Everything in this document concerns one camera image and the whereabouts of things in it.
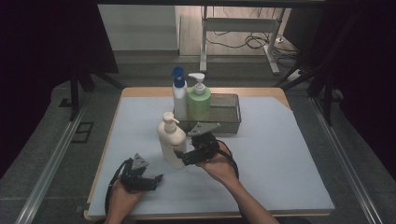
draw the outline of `pump bottle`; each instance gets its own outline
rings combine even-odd
[[[187,152],[186,134],[177,127],[176,123],[178,123],[178,120],[174,118],[174,114],[165,112],[163,121],[158,125],[157,133],[160,138],[163,158],[177,169],[181,169],[185,165],[176,156],[175,151]]]
[[[202,73],[191,73],[197,84],[188,90],[187,106],[190,120],[209,120],[211,91],[202,83],[205,75]]]
[[[172,72],[174,84],[172,87],[175,119],[188,120],[187,111],[187,82],[183,77],[183,68],[176,67]]]

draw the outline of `green pump bottle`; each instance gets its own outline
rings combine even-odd
[[[202,83],[205,75],[202,73],[191,73],[189,77],[194,77],[197,80],[197,84],[188,90],[187,106],[189,119],[196,121],[209,120],[211,91]]]

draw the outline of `bottle cap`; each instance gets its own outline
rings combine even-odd
[[[172,77],[174,78],[174,84],[175,84],[176,88],[184,87],[186,81],[184,80],[184,77],[183,77],[183,68],[182,67],[174,68],[174,70],[172,72]]]
[[[176,123],[179,123],[172,112],[163,113],[163,122],[165,123],[164,128],[167,132],[172,132],[177,127]]]
[[[197,84],[194,86],[195,93],[201,95],[205,92],[205,85],[202,83],[205,79],[205,75],[202,73],[190,73],[189,77],[194,77],[197,80]]]

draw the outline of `gray box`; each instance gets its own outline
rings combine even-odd
[[[238,133],[241,124],[241,109],[237,94],[212,93],[208,120],[180,120],[177,125],[189,133],[197,122],[219,123],[221,126],[212,133]]]

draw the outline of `gray floor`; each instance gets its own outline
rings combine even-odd
[[[170,86],[170,73],[181,65],[186,73],[199,70],[198,57],[172,55],[139,56],[117,53],[120,74],[111,75],[127,86]],[[288,68],[281,67],[281,76]],[[270,87],[280,77],[271,74],[263,58],[209,57],[208,87]],[[120,98],[120,90],[92,76],[94,92],[81,122],[93,122],[86,144],[70,144],[53,178],[33,223],[91,223],[82,210],[91,190],[106,137]],[[309,82],[286,92],[291,109],[303,133],[323,182],[336,209],[327,217],[307,217],[312,223],[370,223],[350,187],[339,160],[334,154],[305,89]],[[63,133],[70,108],[61,108],[63,98],[69,98],[69,85],[64,83],[53,90],[52,103],[29,142],[0,181],[1,223],[14,223],[29,197],[50,154]],[[332,106],[333,129],[356,169],[382,218],[382,223],[396,223],[396,185],[373,151],[350,126],[337,104]]]

